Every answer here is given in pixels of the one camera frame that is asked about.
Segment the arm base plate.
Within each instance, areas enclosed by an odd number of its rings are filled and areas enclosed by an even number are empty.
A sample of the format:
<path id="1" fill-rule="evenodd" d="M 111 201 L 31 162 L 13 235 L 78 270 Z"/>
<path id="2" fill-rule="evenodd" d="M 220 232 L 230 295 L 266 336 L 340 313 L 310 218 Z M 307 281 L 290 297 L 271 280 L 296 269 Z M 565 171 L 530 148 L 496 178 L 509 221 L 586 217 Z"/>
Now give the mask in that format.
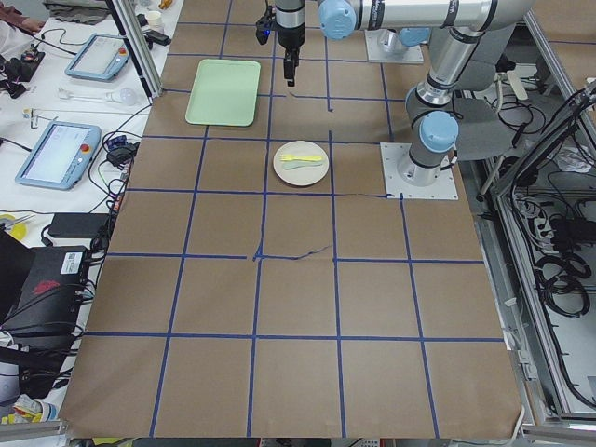
<path id="1" fill-rule="evenodd" d="M 382 142 L 381 160 L 386 195 L 395 199 L 457 200 L 451 160 L 447 155 L 434 168 L 422 168 L 410 157 L 410 143 Z"/>
<path id="2" fill-rule="evenodd" d="M 429 28 L 411 27 L 365 31 L 369 62 L 422 64 L 421 45 L 430 35 Z"/>

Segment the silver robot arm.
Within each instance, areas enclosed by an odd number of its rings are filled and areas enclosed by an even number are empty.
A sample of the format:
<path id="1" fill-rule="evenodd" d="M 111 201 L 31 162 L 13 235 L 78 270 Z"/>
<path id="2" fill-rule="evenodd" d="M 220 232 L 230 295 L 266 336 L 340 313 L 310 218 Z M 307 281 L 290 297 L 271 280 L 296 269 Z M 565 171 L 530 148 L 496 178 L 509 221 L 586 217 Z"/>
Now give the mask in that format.
<path id="1" fill-rule="evenodd" d="M 411 90 L 406 110 L 414 140 L 397 165 L 414 186 L 433 184 L 441 162 L 454 148 L 459 127 L 445 112 L 461 74 L 481 38 L 521 19 L 531 1 L 320 1 L 318 18 L 326 37 L 341 40 L 356 30 L 441 28 L 447 35 L 427 77 Z"/>

